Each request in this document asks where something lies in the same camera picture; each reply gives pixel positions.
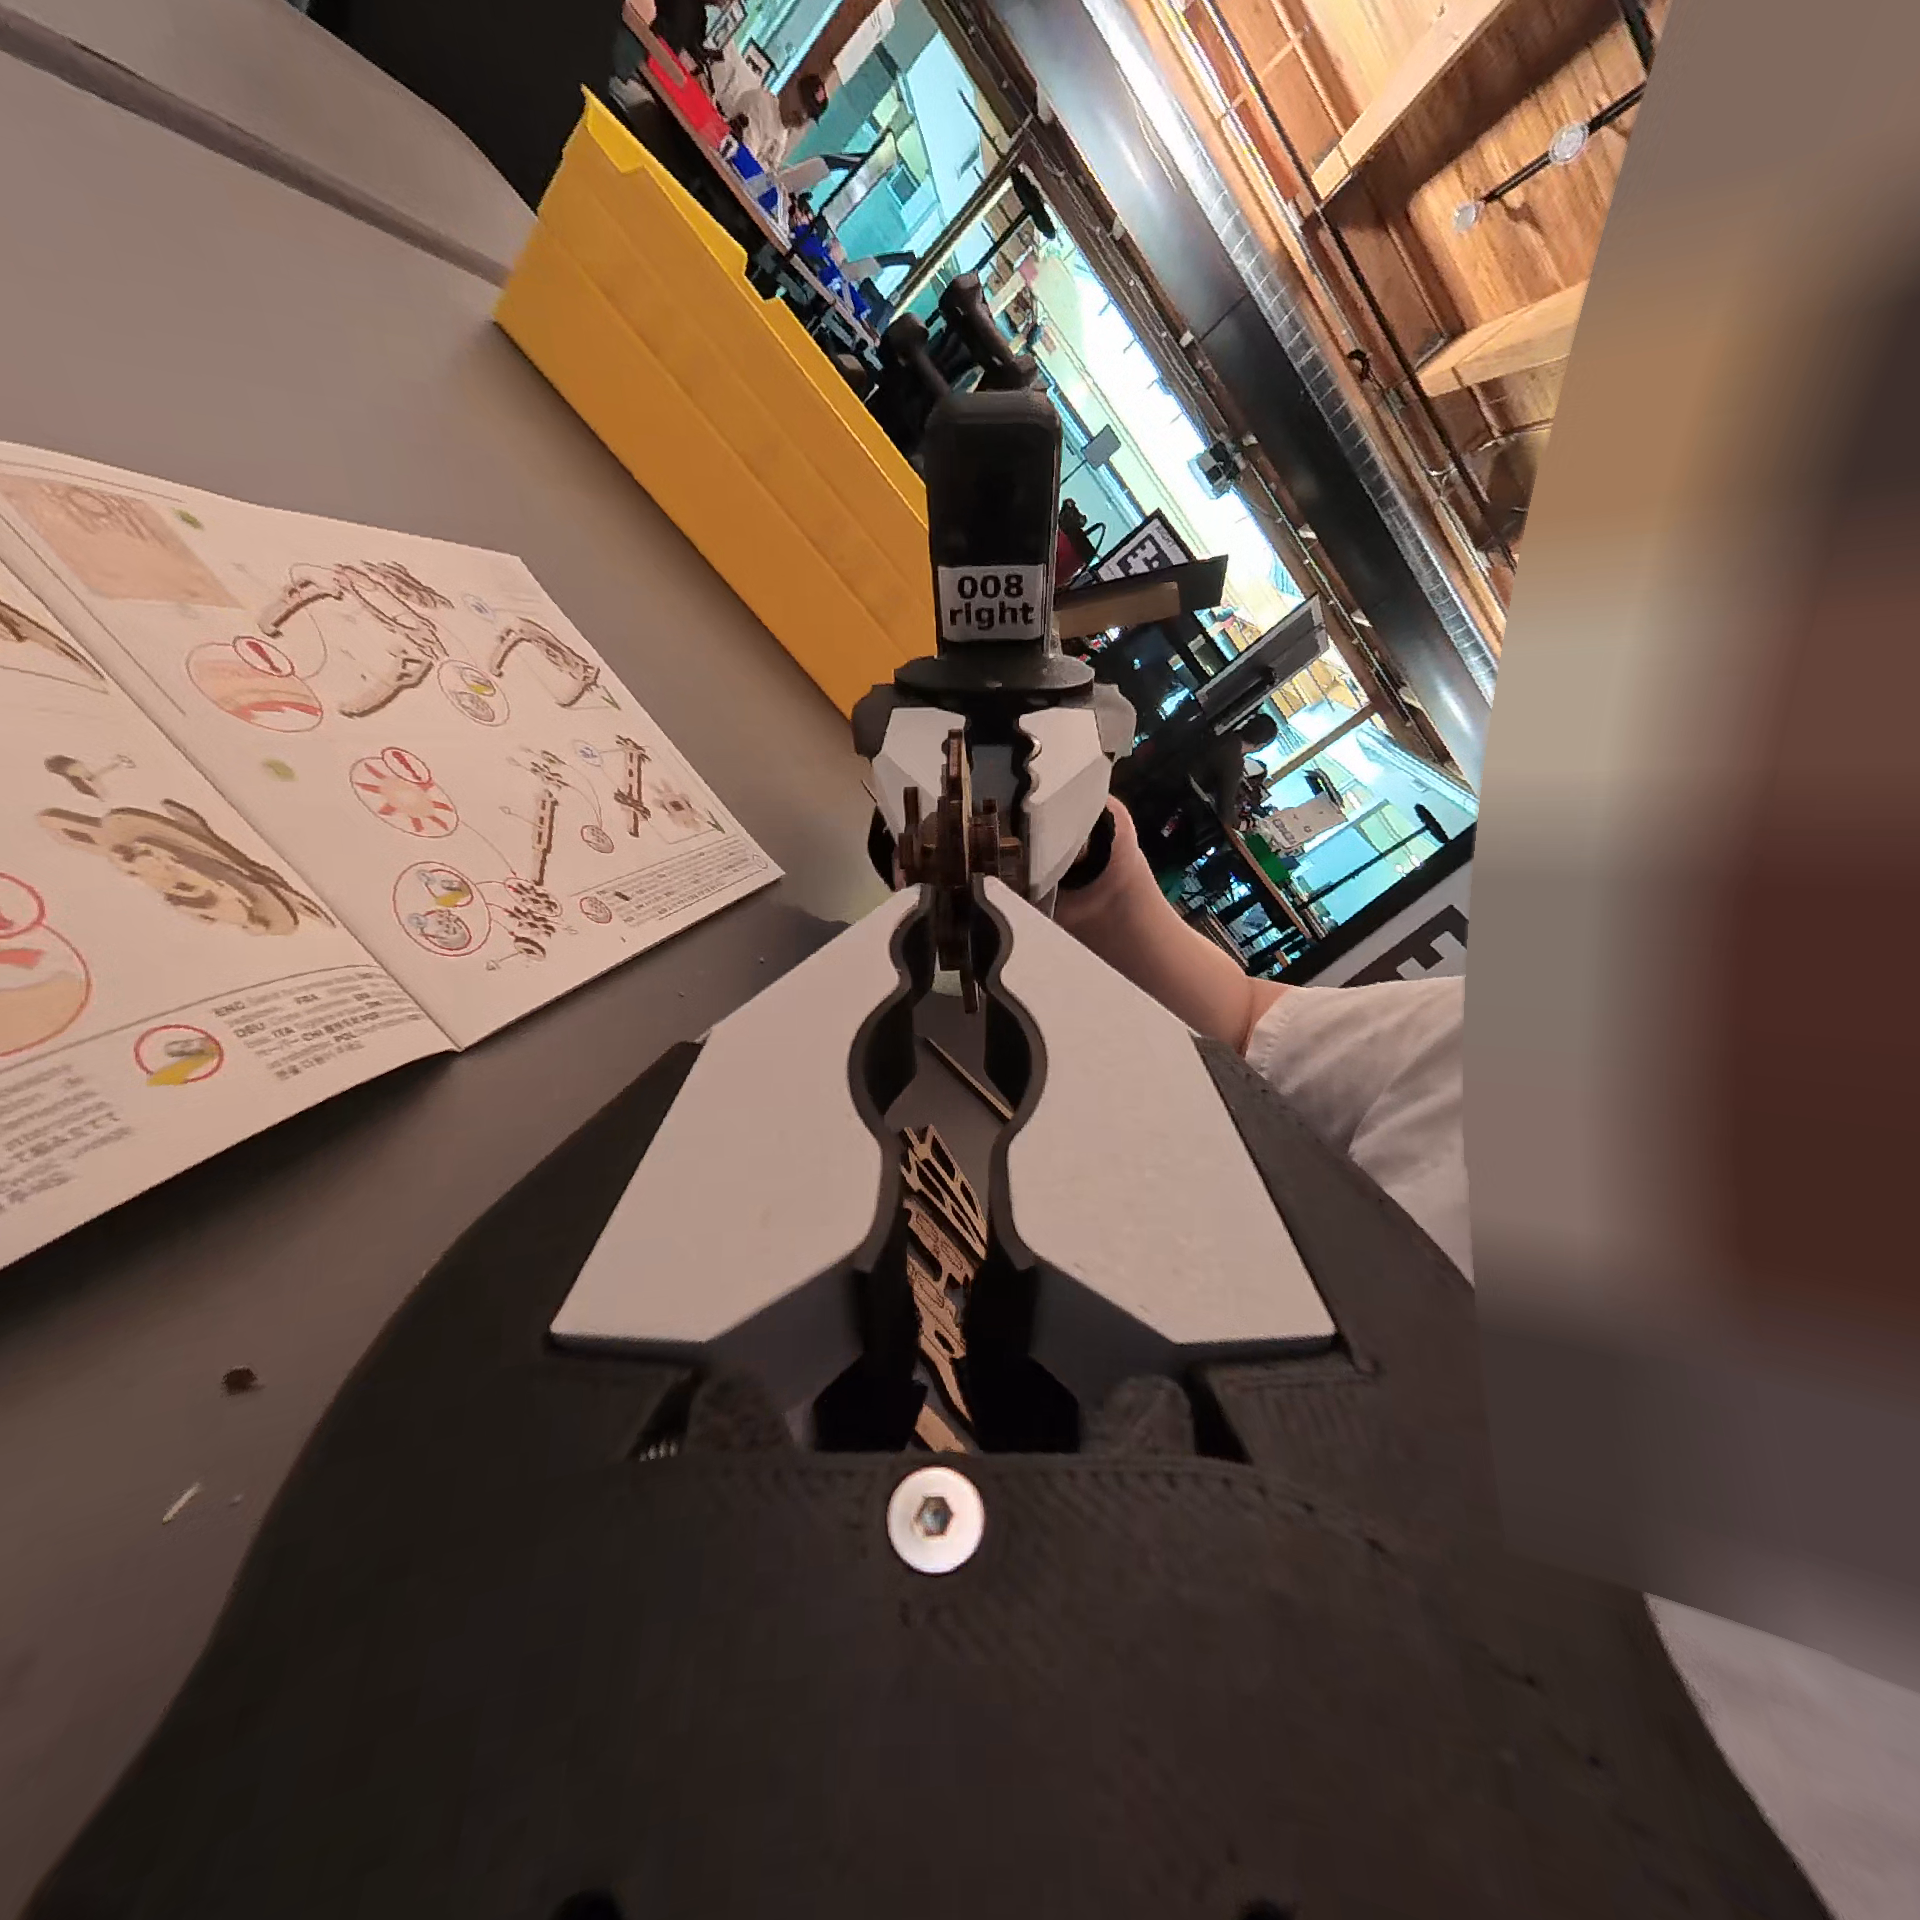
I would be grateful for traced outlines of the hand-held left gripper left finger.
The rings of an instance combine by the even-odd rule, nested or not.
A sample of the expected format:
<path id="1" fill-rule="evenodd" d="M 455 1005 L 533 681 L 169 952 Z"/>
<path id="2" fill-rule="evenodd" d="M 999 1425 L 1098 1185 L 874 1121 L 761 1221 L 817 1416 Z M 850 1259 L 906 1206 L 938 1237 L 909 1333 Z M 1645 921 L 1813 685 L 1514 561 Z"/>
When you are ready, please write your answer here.
<path id="1" fill-rule="evenodd" d="M 900 891 L 714 1027 L 553 1341 L 749 1377 L 782 1412 L 852 1366 L 900 1210 L 889 1110 L 931 976 L 927 900 Z"/>

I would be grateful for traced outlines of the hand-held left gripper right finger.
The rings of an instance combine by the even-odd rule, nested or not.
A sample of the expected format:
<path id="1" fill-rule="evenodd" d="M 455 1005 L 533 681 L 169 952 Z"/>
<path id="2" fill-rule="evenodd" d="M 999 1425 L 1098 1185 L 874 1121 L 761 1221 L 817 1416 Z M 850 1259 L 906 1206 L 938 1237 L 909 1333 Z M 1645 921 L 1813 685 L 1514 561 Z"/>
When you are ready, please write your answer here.
<path id="1" fill-rule="evenodd" d="M 994 1075 L 989 1250 L 966 1301 L 978 1419 L 1052 1381 L 1092 1411 L 1127 1379 L 1319 1357 L 1338 1324 L 1188 1025 L 1003 880 L 971 885 Z"/>

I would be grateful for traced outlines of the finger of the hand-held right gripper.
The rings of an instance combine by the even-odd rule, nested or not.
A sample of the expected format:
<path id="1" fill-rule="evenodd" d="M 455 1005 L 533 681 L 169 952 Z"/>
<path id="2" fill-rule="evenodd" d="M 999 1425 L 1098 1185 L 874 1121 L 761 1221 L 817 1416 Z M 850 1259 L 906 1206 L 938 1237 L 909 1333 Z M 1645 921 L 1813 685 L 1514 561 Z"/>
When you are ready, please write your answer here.
<path id="1" fill-rule="evenodd" d="M 900 890 L 962 882 L 962 716 L 891 708 L 871 756 L 868 862 Z"/>
<path id="2" fill-rule="evenodd" d="M 1017 806 L 1025 897 L 1050 900 L 1106 811 L 1113 756 L 1095 708 L 1041 708 L 1019 717 L 1026 746 Z"/>

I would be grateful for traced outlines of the wooden gear assembly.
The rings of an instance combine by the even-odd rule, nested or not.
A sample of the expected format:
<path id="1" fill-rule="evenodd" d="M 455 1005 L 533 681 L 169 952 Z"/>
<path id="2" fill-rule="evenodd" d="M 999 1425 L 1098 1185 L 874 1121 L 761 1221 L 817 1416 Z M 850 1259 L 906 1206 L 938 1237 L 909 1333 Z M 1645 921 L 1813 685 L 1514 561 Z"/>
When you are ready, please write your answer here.
<path id="1" fill-rule="evenodd" d="M 948 976 L 970 1017 L 980 1011 L 977 885 L 1025 880 L 1025 843 L 994 796 L 974 796 L 970 729 L 933 710 L 906 736 L 898 777 L 897 857 L 919 890 L 938 976 Z"/>

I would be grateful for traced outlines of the person's right forearm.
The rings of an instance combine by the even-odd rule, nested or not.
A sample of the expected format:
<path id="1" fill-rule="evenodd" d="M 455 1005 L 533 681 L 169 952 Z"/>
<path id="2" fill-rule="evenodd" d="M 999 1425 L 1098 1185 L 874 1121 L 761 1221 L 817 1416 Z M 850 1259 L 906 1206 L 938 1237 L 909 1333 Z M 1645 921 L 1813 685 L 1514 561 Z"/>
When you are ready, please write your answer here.
<path id="1" fill-rule="evenodd" d="M 1118 801 L 1053 918 L 1197 1037 L 1236 1052 L 1473 1281 L 1460 976 L 1292 987 L 1249 974 L 1163 898 Z"/>

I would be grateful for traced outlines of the laser-cut wooden parts sheet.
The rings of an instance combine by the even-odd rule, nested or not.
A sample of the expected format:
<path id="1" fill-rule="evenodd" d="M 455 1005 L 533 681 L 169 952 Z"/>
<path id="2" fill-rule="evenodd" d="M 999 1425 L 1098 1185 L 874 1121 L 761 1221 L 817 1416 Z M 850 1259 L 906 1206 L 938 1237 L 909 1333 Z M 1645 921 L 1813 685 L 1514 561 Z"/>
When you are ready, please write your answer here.
<path id="1" fill-rule="evenodd" d="M 933 1124 L 900 1132 L 906 1274 L 919 1314 L 923 1401 L 914 1444 L 931 1454 L 977 1449 L 970 1408 L 966 1317 L 988 1256 L 988 1217 Z"/>

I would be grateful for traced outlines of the rack of black dumbbells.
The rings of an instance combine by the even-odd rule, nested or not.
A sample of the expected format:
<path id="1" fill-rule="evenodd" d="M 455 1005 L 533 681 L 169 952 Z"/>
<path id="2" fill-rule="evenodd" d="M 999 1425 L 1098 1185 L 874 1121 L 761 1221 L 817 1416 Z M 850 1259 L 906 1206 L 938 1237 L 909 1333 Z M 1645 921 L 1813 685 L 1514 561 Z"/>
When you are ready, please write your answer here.
<path id="1" fill-rule="evenodd" d="M 942 288 L 931 322 L 906 310 L 894 317 L 879 336 L 878 361 L 876 393 L 897 401 L 938 401 L 970 386 L 1015 393 L 1041 385 L 1041 364 L 1002 332 L 977 273 Z"/>

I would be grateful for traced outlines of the board with printed tag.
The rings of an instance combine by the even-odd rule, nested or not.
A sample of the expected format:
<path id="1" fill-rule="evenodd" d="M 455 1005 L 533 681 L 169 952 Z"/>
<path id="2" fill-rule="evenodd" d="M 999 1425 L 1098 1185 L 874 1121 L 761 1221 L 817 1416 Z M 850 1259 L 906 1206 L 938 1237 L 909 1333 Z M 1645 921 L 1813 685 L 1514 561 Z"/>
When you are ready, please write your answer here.
<path id="1" fill-rule="evenodd" d="M 1060 643 L 1197 618 L 1227 598 L 1230 556 L 1196 558 L 1162 512 L 1148 514 L 1108 558 L 1059 593 Z"/>

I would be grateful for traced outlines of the thin wooden stick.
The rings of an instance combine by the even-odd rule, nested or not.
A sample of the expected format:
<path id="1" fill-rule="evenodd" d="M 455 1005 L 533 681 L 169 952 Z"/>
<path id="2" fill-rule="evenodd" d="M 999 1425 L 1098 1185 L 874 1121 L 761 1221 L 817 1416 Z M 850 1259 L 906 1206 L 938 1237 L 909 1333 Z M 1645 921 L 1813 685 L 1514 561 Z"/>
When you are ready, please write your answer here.
<path id="1" fill-rule="evenodd" d="M 919 1035 L 931 1057 L 946 1067 L 982 1106 L 988 1106 L 999 1121 L 1012 1121 L 1015 1109 L 1007 1099 L 978 1073 L 966 1067 L 956 1053 L 948 1052 L 942 1042 L 927 1035 Z"/>

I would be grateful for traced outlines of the yellow plastic bin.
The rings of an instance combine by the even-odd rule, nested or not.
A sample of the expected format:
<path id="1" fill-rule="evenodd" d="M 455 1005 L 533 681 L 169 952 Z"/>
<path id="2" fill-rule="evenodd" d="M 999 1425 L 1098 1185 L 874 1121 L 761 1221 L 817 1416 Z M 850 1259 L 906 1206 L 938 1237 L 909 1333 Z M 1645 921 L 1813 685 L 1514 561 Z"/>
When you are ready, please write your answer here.
<path id="1" fill-rule="evenodd" d="M 587 89 L 494 322 L 839 714 L 933 651 L 922 477 Z"/>

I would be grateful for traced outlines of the cluttered workbench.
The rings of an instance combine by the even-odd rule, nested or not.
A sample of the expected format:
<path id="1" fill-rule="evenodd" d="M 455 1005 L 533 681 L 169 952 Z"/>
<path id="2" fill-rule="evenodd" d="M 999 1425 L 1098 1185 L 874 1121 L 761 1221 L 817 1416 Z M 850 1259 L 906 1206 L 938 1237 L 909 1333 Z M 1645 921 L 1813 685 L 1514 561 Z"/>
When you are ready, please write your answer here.
<path id="1" fill-rule="evenodd" d="M 701 77 L 739 149 L 751 153 L 765 181 L 780 184 L 793 204 L 833 168 L 855 171 L 845 155 L 793 162 L 796 141 L 825 118 L 833 84 L 817 70 L 799 70 L 783 93 L 770 92 L 739 49 L 709 40 L 706 11 L 701 2 L 625 4 L 629 24 L 647 26 L 689 74 Z"/>

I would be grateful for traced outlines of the illustrated instruction booklet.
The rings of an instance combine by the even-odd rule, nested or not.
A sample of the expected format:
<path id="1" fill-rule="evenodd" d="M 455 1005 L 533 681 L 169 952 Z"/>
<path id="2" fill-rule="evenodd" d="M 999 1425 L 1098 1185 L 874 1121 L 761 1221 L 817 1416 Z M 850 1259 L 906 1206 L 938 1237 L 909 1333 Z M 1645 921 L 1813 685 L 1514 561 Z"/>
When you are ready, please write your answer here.
<path id="1" fill-rule="evenodd" d="M 5 444 L 3 1259 L 782 877 L 524 561 Z"/>

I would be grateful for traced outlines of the person's white shirt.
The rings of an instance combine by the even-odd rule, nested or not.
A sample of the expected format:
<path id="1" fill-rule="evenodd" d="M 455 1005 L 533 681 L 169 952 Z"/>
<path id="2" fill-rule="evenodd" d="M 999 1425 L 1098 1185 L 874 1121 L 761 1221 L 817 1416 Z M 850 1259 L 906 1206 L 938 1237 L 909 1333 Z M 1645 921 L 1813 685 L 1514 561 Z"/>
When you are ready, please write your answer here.
<path id="1" fill-rule="evenodd" d="M 1718 1752 L 1837 1918 L 1918 1916 L 1918 1693 L 1645 1597 Z"/>

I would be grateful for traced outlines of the metal ventilation duct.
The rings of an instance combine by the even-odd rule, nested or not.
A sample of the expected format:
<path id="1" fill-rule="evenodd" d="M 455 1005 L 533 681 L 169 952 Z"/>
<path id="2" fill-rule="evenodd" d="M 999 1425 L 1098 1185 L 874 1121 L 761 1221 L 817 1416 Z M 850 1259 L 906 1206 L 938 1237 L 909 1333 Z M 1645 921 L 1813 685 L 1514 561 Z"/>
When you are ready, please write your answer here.
<path id="1" fill-rule="evenodd" d="M 1497 693 L 1497 650 L 1485 621 L 1458 579 L 1458 565 L 1443 539 L 1443 530 L 1434 526 L 1417 489 L 1407 486 L 1405 462 L 1388 445 L 1385 433 L 1370 424 L 1358 377 L 1350 364 L 1338 355 L 1338 334 L 1311 299 L 1311 275 L 1298 268 L 1284 249 L 1290 227 L 1279 224 L 1275 235 L 1266 235 L 1266 220 L 1257 220 L 1241 206 L 1185 99 L 1163 80 L 1135 6 L 1085 2 L 1085 11 L 1106 41 L 1145 123 L 1169 149 L 1173 169 L 1191 190 L 1238 280 L 1327 421 L 1334 444 L 1356 468 L 1362 492 L 1436 612 L 1482 702 L 1490 705 Z"/>

